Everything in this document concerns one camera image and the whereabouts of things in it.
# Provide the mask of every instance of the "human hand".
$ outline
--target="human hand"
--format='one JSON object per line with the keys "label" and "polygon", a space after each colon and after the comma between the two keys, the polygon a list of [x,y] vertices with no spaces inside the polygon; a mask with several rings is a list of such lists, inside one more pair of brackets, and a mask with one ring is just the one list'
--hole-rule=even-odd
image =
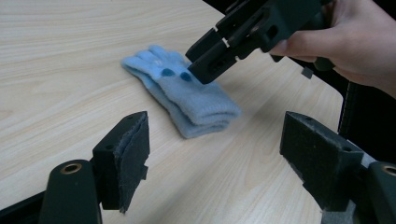
{"label": "human hand", "polygon": [[348,80],[396,99],[396,21],[372,0],[333,0],[329,29],[297,31],[269,53],[306,62],[328,58]]}

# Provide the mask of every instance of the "wooden table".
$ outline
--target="wooden table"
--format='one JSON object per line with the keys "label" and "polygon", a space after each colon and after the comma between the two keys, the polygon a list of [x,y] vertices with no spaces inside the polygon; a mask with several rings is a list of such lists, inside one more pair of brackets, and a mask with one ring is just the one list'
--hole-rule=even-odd
{"label": "wooden table", "polygon": [[183,139],[120,60],[150,44],[186,50],[222,16],[199,0],[0,2],[0,209],[46,188],[50,171],[93,147],[125,116],[148,111],[148,179],[126,215],[104,223],[319,223],[279,155],[287,110],[336,130],[342,97],[288,58],[254,51],[217,82],[243,115]]}

